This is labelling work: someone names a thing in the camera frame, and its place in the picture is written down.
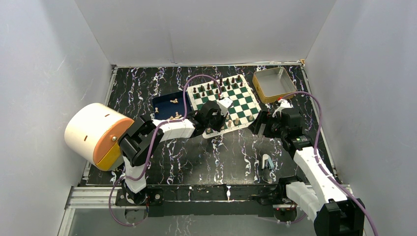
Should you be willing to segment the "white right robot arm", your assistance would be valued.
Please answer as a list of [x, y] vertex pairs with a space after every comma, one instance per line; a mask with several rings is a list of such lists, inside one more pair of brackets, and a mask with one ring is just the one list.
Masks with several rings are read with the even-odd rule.
[[313, 221], [318, 236], [363, 235], [364, 213], [360, 199], [349, 197], [338, 187], [333, 175], [314, 149], [312, 139], [305, 134], [301, 114], [295, 108], [284, 108], [272, 114], [261, 111], [249, 129], [267, 138], [280, 138], [285, 151], [302, 169], [312, 189], [298, 177], [284, 177], [278, 182], [280, 202], [296, 203]]

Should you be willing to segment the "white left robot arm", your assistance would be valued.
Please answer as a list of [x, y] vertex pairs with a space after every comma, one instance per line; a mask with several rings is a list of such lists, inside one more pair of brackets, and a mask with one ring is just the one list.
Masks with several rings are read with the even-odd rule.
[[188, 113], [184, 118], [140, 118], [135, 121], [118, 141], [125, 165], [120, 181], [128, 201], [141, 205], [147, 199], [145, 172], [160, 142], [198, 137], [209, 129], [220, 131], [232, 104], [231, 99], [221, 98], [206, 102], [201, 109]]

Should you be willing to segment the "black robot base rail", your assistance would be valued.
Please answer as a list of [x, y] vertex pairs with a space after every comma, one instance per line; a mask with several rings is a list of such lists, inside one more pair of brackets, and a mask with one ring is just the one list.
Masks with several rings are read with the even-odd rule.
[[115, 205], [147, 210], [149, 217], [177, 215], [255, 215], [290, 224], [302, 217], [295, 203], [266, 185], [149, 185], [138, 194], [125, 187]]

